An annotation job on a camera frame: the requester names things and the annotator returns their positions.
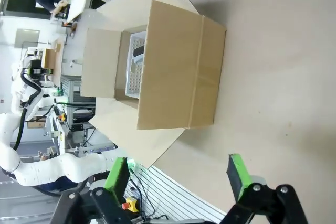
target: box flap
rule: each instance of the box flap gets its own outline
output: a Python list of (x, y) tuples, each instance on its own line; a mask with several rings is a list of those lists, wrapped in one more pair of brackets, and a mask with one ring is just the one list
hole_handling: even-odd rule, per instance
[[(191, 12), (197, 10), (189, 0), (157, 0)], [(126, 30), (147, 24), (152, 0), (111, 0), (97, 9), (117, 24), (116, 30)]]
[(138, 111), (117, 100), (109, 113), (96, 115), (90, 123), (144, 167), (149, 168), (183, 133), (184, 129), (137, 130)]
[(89, 28), (84, 50), (81, 96), (114, 97), (121, 32)]
[[(153, 1), (141, 78), (138, 129), (213, 124), (224, 40), (223, 26), (199, 14)], [(195, 105), (204, 109), (194, 109)]]

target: cardboard flap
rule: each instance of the cardboard flap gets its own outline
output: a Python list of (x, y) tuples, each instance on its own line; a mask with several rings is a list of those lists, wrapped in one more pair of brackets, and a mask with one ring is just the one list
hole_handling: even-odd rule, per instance
[(144, 167), (149, 168), (183, 133), (184, 129), (137, 130), (138, 111), (117, 100), (109, 113), (96, 115), (90, 123)]
[[(114, 97), (121, 32), (88, 29), (82, 69), (81, 96)], [(108, 82), (108, 87), (101, 83)]]
[[(225, 28), (219, 24), (205, 29), (208, 20), (198, 14), (162, 2), (153, 1), (145, 45), (143, 74), (139, 100), (138, 129), (166, 129), (194, 127), (213, 124), (214, 108), (197, 124), (193, 119), (196, 94), (199, 85), (212, 86), (218, 92), (224, 50)], [(211, 40), (215, 30), (215, 43), (203, 47), (206, 30)], [(214, 54), (216, 69), (201, 60), (202, 56)], [(199, 82), (199, 73), (204, 81)], [(217, 94), (211, 94), (211, 105), (216, 106)], [(201, 101), (208, 102), (203, 95)]]
[[(157, 0), (197, 13), (189, 0)], [(152, 0), (111, 0), (97, 9), (118, 24), (116, 29), (126, 30), (146, 25)]]

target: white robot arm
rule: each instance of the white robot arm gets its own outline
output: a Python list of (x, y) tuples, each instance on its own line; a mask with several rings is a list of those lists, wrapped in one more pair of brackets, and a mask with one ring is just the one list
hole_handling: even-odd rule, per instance
[[(89, 154), (82, 158), (67, 153), (42, 162), (23, 163), (15, 147), (17, 148), (22, 136), (24, 123), (35, 115), (39, 107), (52, 105), (54, 102), (51, 98), (43, 98), (42, 88), (25, 78), (24, 74), (15, 77), (15, 87), (12, 88), (12, 113), (0, 114), (0, 167), (13, 173), (21, 185), (51, 183), (62, 176), (79, 183), (94, 174), (109, 171), (117, 157), (126, 156), (122, 150), (116, 149), (101, 154)], [(20, 101), (27, 102), (23, 109), (19, 108)], [(18, 127), (18, 142), (11, 148), (12, 136)]]

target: window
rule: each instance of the window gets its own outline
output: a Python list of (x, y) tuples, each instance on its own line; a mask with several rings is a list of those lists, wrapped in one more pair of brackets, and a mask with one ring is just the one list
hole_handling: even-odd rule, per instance
[(50, 18), (49, 11), (36, 7), (35, 0), (4, 0), (1, 11), (5, 16)]

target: bolt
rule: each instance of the bolt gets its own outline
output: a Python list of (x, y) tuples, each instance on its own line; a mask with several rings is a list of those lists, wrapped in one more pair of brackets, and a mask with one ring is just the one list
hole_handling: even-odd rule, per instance
[(280, 189), (280, 192), (282, 192), (283, 194), (287, 193), (288, 192), (288, 188), (286, 186), (283, 186), (281, 189)]
[(254, 191), (260, 191), (261, 190), (261, 186), (260, 185), (254, 185), (253, 186), (253, 190)]
[(102, 190), (98, 190), (98, 191), (96, 191), (96, 195), (97, 196), (100, 196), (100, 195), (102, 195), (103, 194), (103, 191)]

